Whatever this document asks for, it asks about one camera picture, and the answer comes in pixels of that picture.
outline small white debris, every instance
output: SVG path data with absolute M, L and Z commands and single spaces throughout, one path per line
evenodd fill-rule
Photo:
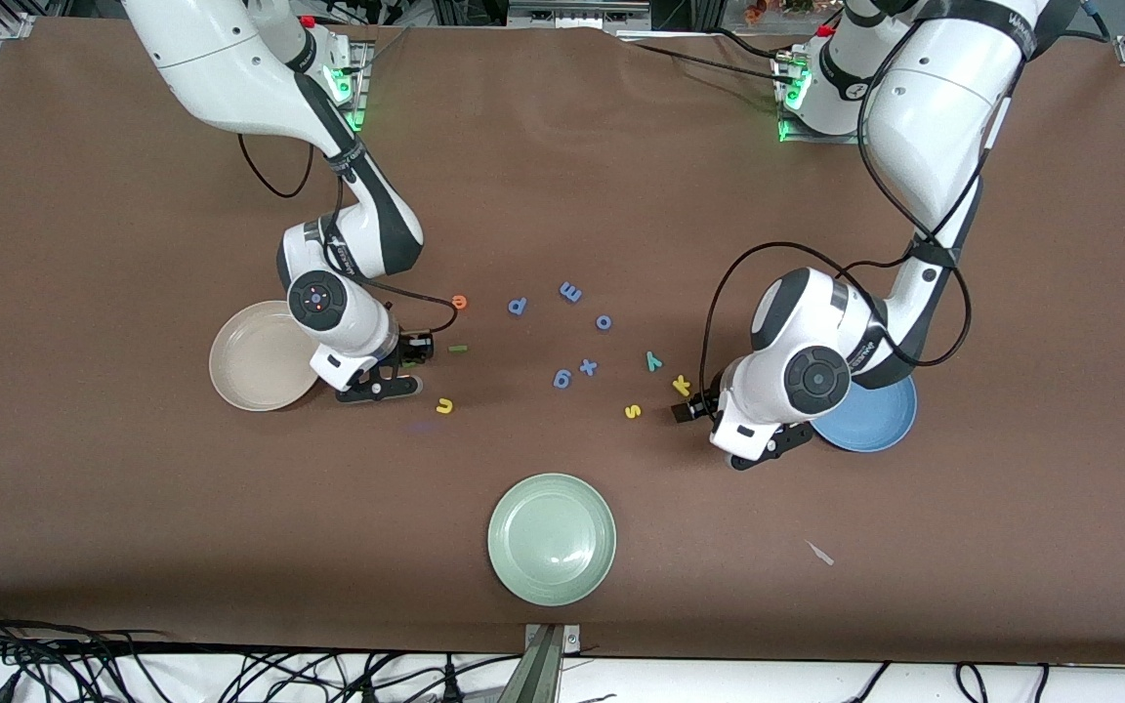
M 809 539 L 804 540 L 804 542 L 809 544 L 810 549 L 813 549 L 813 556 L 822 559 L 822 561 L 825 561 L 826 565 L 831 566 L 836 564 L 835 559 L 832 559 L 831 557 L 827 557 L 827 552 L 813 546 L 813 542 L 810 542 Z

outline plate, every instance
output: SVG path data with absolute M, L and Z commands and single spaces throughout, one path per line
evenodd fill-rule
M 901 441 L 915 425 L 918 411 L 919 395 L 910 377 L 875 390 L 854 382 L 835 411 L 810 424 L 818 436 L 840 449 L 870 453 Z
M 577 477 L 526 477 L 492 512 L 488 560 L 523 601 L 575 603 L 611 573 L 615 516 L 602 494 Z
M 210 343 L 210 384 L 236 408 L 285 408 L 314 386 L 316 349 L 284 299 L 255 303 L 224 323 Z

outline beige plate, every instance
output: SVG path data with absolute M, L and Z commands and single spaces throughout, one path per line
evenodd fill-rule
M 224 323 L 210 344 L 210 384 L 243 411 L 285 408 L 307 393 L 317 373 L 307 336 L 284 299 L 246 307 Z

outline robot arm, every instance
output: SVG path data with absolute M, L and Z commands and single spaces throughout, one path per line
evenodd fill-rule
M 336 80 L 344 66 L 331 63 L 349 56 L 348 39 L 302 26 L 286 0 L 124 0 L 124 8 L 160 75 L 197 119 L 227 132 L 300 138 L 324 152 L 358 202 L 336 214 L 335 226 L 324 217 L 290 227 L 278 274 L 298 324 L 321 342 L 312 367 L 339 396 L 381 361 L 396 372 L 397 325 L 349 277 L 406 271 L 424 235 L 338 110 L 334 98 L 343 98 L 349 83 Z M 432 339 L 425 346 L 430 354 Z M 410 360 L 421 361 L 418 354 Z M 367 399 L 381 396 L 376 384 Z
M 1040 1 L 999 3 L 1011 22 L 1016 12 L 1032 26 Z M 847 21 L 843 19 L 835 39 L 846 36 Z M 898 33 L 894 21 L 849 27 L 848 36 L 865 31 L 884 51 L 863 57 L 870 74 L 884 60 L 889 39 L 906 34 Z M 845 49 L 848 56 L 855 53 L 861 54 Z M 878 315 L 853 286 L 822 271 L 798 269 L 770 286 L 750 328 L 754 352 L 732 361 L 711 390 L 718 411 L 710 440 L 731 454 L 734 467 L 776 456 L 776 433 L 835 408 L 850 381 L 881 388 L 910 375 L 912 367 L 893 354 L 888 339 L 911 357 L 922 351 L 981 199 L 981 181 L 972 182 L 972 173 L 986 147 L 983 132 L 997 115 L 988 133 L 990 146 L 1004 116 L 1006 89 L 1024 58 L 1011 36 L 970 19 L 930 18 L 915 28 L 867 99 L 863 127 L 880 172 L 924 226 L 938 228 L 935 243 L 914 233 L 910 258 L 898 271 L 892 294 L 871 300 Z M 844 85 L 831 83 L 826 71 L 822 75 L 826 80 L 810 88 L 795 111 L 836 132 L 855 128 L 858 100 L 845 100 Z M 696 400 L 685 408 L 692 417 L 704 411 Z

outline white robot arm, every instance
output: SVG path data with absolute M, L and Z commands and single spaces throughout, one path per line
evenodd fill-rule
M 124 8 L 160 75 L 197 119 L 305 139 L 324 152 L 358 202 L 335 223 L 322 217 L 290 227 L 277 258 L 294 316 L 321 342 L 312 367 L 341 400 L 418 393 L 418 379 L 398 378 L 397 368 L 423 363 L 432 337 L 398 334 L 387 308 L 356 283 L 410 269 L 424 235 L 335 102 L 350 99 L 344 66 L 334 65 L 349 56 L 348 39 L 302 26 L 287 0 L 124 0 Z M 392 378 L 360 381 L 378 367 L 392 368 Z
M 857 128 L 870 76 L 893 46 L 899 49 L 866 98 L 862 127 L 871 160 L 928 232 L 915 232 L 886 299 L 866 299 L 816 269 L 791 271 L 770 286 L 754 313 L 754 352 L 732 361 L 704 391 L 709 396 L 675 408 L 680 422 L 714 415 L 710 441 L 728 451 L 730 466 L 745 469 L 777 457 L 785 440 L 800 436 L 783 431 L 835 408 L 849 382 L 881 388 L 912 372 L 906 357 L 921 354 L 965 243 L 981 200 L 973 174 L 996 138 L 1008 88 L 1034 48 L 1030 31 L 1043 3 L 928 0 L 883 17 L 870 0 L 849 0 L 831 39 L 817 37 L 807 47 L 813 80 L 785 107 L 808 128 L 831 135 Z M 870 21 L 856 24 L 858 13 Z M 918 22 L 909 36 L 902 19 Z M 839 75 L 838 55 L 866 78 Z

